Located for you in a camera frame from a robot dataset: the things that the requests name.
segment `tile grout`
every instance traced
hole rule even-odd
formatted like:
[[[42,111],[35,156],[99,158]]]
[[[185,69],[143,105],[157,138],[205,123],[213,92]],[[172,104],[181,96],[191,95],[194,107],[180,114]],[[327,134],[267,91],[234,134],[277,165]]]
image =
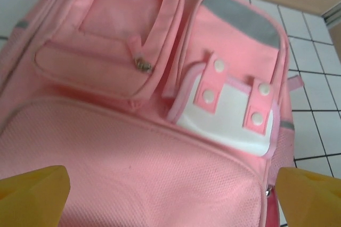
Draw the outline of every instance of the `tile grout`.
[[[340,112],[340,110],[292,110],[292,112]]]
[[[318,159],[318,158],[324,158],[324,157],[333,157],[333,156],[340,156],[340,153],[332,153],[332,154],[327,154],[327,155],[319,155],[319,156],[311,156],[311,157],[304,157],[304,158],[298,158],[298,159],[294,159],[294,162],[296,161],[301,161],[301,160],[307,160],[307,159]]]
[[[306,95],[306,97],[307,97],[309,107],[310,107],[310,109],[312,110],[312,107],[311,107],[311,104],[310,104],[310,100],[309,100],[307,91],[306,91],[305,87],[303,87],[303,89],[304,89],[304,93],[305,93],[305,95]],[[313,116],[313,120],[314,120],[314,122],[315,122],[316,130],[317,130],[317,132],[318,132],[318,135],[319,135],[319,138],[320,138],[320,141],[321,141],[321,144],[322,144],[322,148],[323,148],[323,151],[324,151],[324,155],[326,156],[326,155],[327,155],[326,149],[325,149],[325,147],[324,147],[323,140],[322,140],[322,136],[321,136],[321,134],[320,134],[320,130],[319,130],[318,124],[317,124],[317,122],[316,122],[315,115],[314,115],[313,111],[311,111],[311,115]],[[330,169],[331,175],[332,175],[332,177],[334,177],[334,174],[333,174],[333,172],[332,172],[332,170],[331,170],[331,166],[330,166],[328,157],[326,156],[326,158],[327,158],[327,162],[328,162],[328,165],[329,165],[329,169]]]
[[[296,58],[295,58],[295,56],[294,56],[294,50],[293,50],[293,46],[292,46],[292,44],[289,42],[289,47],[290,47],[290,49],[291,49],[291,53],[293,53],[293,58],[294,58],[294,62],[295,62],[295,64],[296,64],[296,67],[297,67],[297,70],[298,70],[298,63],[297,63],[297,60],[296,60]]]
[[[301,39],[301,40],[305,40],[305,41],[308,41],[308,42],[315,42],[315,43],[320,43],[320,44],[324,44],[324,45],[329,45],[329,46],[334,46],[334,44],[330,44],[330,43],[327,43],[327,42],[320,42],[318,40],[313,40],[313,39],[307,39],[307,38],[301,38],[301,37],[297,37],[297,36],[294,36],[294,35],[288,35],[287,36],[289,38],[293,38],[293,39]]]
[[[278,4],[277,4],[277,10],[278,10],[279,16],[280,16],[280,18],[281,18],[281,20],[282,20],[284,31],[286,32],[286,34],[287,34],[287,36],[288,36],[287,27],[286,27],[286,24],[285,24],[285,22],[284,22],[284,18],[283,18],[283,16],[282,16],[282,12],[281,12],[281,10],[280,10]]]
[[[307,26],[307,29],[308,29],[309,35],[310,35],[310,37],[313,39],[313,36],[312,36],[312,33],[311,33],[311,31],[310,31],[310,28],[309,28],[308,22],[307,22],[307,20],[306,20],[306,18],[305,18],[305,15],[304,15],[303,13],[302,13],[302,16],[303,16],[303,19],[304,19],[305,25]],[[327,82],[327,85],[328,85],[328,88],[329,88],[329,91],[330,91],[330,94],[331,94],[332,100],[334,101],[334,104],[335,104],[335,107],[336,107],[336,109],[338,109],[338,108],[337,108],[337,104],[336,104],[336,100],[335,100],[335,98],[334,98],[333,92],[332,92],[332,90],[331,90],[331,87],[330,87],[330,85],[329,85],[329,82],[328,82],[327,76],[326,76],[326,74],[325,74],[326,72],[324,71],[324,67],[323,67],[323,64],[322,64],[322,61],[321,61],[321,58],[320,58],[319,52],[318,52],[318,50],[317,50],[317,48],[316,48],[315,42],[313,42],[313,46],[314,46],[314,49],[315,49],[316,55],[318,56],[318,59],[319,59],[319,62],[320,62],[320,66],[321,66],[321,68],[322,68],[322,71],[323,71],[323,73],[324,73],[324,78],[326,79],[326,82]],[[324,147],[323,139],[322,139],[322,136],[321,136],[321,134],[320,134],[320,130],[319,130],[318,124],[317,124],[317,122],[316,122],[315,114],[314,114],[314,113],[312,113],[312,115],[313,115],[313,119],[314,119],[314,121],[315,121],[315,124],[316,124],[316,128],[317,128],[317,130],[318,130],[318,133],[319,133],[319,137],[320,137],[320,139],[321,139],[321,142],[322,142],[322,147],[323,147],[323,150],[324,150],[324,154],[326,154],[326,155],[327,155],[326,149],[325,149],[325,147]],[[328,166],[329,166],[329,169],[330,169],[330,172],[331,172],[331,176],[332,176],[332,177],[334,177],[334,173],[333,173],[333,171],[332,171],[332,169],[331,169],[331,165],[330,165],[330,162],[329,162],[329,159],[328,159],[328,157],[326,157],[326,160],[327,160],[327,162],[328,162]]]
[[[317,71],[302,71],[302,70],[298,70],[298,67],[297,67],[297,70],[289,69],[289,71],[299,71],[299,72],[303,72],[303,73],[307,73],[307,74],[320,74],[320,75],[329,75],[329,76],[341,77],[341,74],[328,74],[325,72],[317,72]]]
[[[310,30],[309,30],[309,27],[308,27],[308,25],[307,25],[307,23],[306,23],[306,20],[305,20],[305,18],[304,18],[304,15],[303,15],[303,13],[302,13],[302,16],[303,16],[303,19],[304,19],[305,25],[307,26],[307,29],[308,29],[309,35],[311,36],[311,33],[310,33]],[[294,51],[293,51],[293,57],[294,57],[295,61],[297,61],[297,60],[296,60],[296,57],[295,57],[295,52],[294,52]],[[320,65],[321,65],[322,71],[323,71],[323,73],[324,73],[324,68],[323,68],[323,66],[322,66],[322,63],[321,63],[321,60],[320,60],[320,57],[319,57],[319,55],[318,55],[318,59],[319,59],[319,61],[320,61]],[[298,73],[301,75],[301,71],[299,70],[299,66],[298,66],[298,65],[297,65],[297,70],[298,70]],[[318,125],[317,125],[317,122],[316,122],[316,119],[315,119],[315,115],[314,115],[314,113],[313,113],[313,110],[312,110],[312,107],[311,107],[311,103],[310,103],[310,100],[309,100],[309,97],[308,97],[307,91],[306,91],[306,89],[305,89],[305,87],[304,87],[304,86],[303,86],[303,89],[304,89],[304,93],[305,93],[305,95],[306,95],[306,97],[307,97],[308,104],[309,104],[309,107],[310,107],[310,112],[311,112],[311,115],[312,115],[312,117],[313,117],[313,120],[314,120],[314,122],[315,122],[316,130],[317,130],[317,132],[318,132],[318,135],[319,135],[319,138],[320,138],[320,141],[321,141],[321,144],[322,144],[322,148],[323,148],[323,151],[324,151],[324,156],[325,156],[325,157],[326,157],[326,159],[327,159],[327,162],[328,162],[328,166],[329,166],[329,169],[330,169],[331,175],[332,175],[332,177],[334,177],[334,174],[333,174],[333,172],[332,172],[332,169],[331,169],[331,166],[330,166],[329,159],[328,159],[328,157],[327,157],[327,152],[326,152],[326,149],[325,149],[325,147],[324,147],[324,144],[323,144],[322,136],[321,136],[321,134],[320,134],[320,130],[319,130],[319,128],[318,128]]]

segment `reflective strip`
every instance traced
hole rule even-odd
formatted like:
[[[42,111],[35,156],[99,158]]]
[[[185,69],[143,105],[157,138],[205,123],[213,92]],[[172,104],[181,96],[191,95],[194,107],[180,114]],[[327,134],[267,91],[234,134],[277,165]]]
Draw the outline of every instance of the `reflective strip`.
[[[271,47],[280,48],[280,35],[277,29],[267,18],[247,6],[234,0],[203,0],[202,5],[249,37]]]
[[[287,129],[291,129],[291,130],[295,130],[295,126],[293,123],[288,122],[288,121],[281,121],[281,123],[279,124],[280,127],[283,128],[287,128]]]
[[[29,25],[29,22],[26,21],[26,20],[20,20],[16,25],[15,27],[16,28],[22,28],[22,29],[26,29]]]

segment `yellow plastic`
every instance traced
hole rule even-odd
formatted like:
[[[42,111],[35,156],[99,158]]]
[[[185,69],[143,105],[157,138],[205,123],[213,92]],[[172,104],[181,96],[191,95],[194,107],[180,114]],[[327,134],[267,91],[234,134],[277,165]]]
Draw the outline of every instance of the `yellow plastic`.
[[[341,180],[281,168],[276,192],[289,227],[340,227]]]
[[[0,180],[0,226],[57,226],[70,191],[63,166]]]

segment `white snap button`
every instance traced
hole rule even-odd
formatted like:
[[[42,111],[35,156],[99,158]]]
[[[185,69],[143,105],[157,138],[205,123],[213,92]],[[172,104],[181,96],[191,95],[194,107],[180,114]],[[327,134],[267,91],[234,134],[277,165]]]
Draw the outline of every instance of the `white snap button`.
[[[222,72],[225,69],[225,63],[221,59],[217,59],[214,61],[214,69],[216,72]]]
[[[259,112],[255,112],[251,116],[252,123],[256,126],[260,126],[263,123],[263,116]]]
[[[214,92],[212,90],[205,90],[202,94],[205,103],[213,103],[214,101]]]
[[[270,94],[270,85],[267,83],[261,83],[258,87],[258,90],[261,95],[269,95]]]

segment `zipper pull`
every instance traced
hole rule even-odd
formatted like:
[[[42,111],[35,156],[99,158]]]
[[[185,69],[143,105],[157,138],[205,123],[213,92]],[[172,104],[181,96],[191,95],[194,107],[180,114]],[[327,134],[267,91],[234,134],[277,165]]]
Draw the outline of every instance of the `zipper pull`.
[[[269,185],[267,187],[266,192],[265,192],[265,195],[266,195],[267,198],[270,197],[272,189],[273,189],[272,185]]]
[[[144,55],[142,53],[141,36],[135,35],[130,37],[128,40],[128,47],[133,56],[134,64],[137,70],[151,74],[153,72],[153,66],[144,59]]]

